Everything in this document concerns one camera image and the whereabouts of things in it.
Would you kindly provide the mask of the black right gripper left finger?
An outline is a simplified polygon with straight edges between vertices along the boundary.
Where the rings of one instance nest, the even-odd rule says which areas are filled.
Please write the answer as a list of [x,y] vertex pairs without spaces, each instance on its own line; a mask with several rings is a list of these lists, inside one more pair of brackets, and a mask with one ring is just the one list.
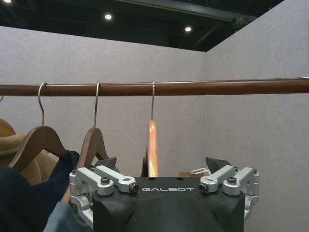
[[110,196],[117,187],[122,193],[138,192],[136,179],[125,176],[104,165],[74,169],[70,173],[70,202],[76,205],[79,216],[94,228],[94,216],[87,194],[96,192],[100,196]]

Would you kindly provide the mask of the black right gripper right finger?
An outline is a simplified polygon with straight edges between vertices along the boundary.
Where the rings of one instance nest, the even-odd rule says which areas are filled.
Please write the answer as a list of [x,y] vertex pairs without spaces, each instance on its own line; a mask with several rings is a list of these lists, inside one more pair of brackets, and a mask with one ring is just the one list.
[[206,157],[206,165],[211,174],[199,182],[199,231],[243,232],[259,201],[259,172],[210,157]]

